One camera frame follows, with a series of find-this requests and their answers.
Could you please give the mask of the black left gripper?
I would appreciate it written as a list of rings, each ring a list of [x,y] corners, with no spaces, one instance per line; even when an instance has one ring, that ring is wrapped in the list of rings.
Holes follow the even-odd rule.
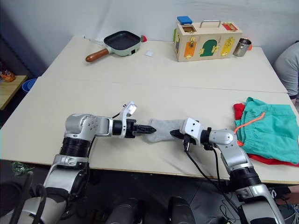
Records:
[[[138,125],[135,119],[126,120],[126,138],[135,138],[135,133],[138,131],[139,134],[152,134],[156,132],[156,129],[148,125]]]

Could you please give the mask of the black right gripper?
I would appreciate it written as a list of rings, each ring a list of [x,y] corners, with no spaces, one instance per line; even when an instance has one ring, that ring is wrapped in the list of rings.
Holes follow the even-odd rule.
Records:
[[[184,151],[185,152],[189,151],[190,145],[193,144],[193,139],[191,138],[190,135],[188,135],[188,134],[181,134],[181,132],[180,132],[179,129],[171,130],[170,134],[175,139],[183,140]]]

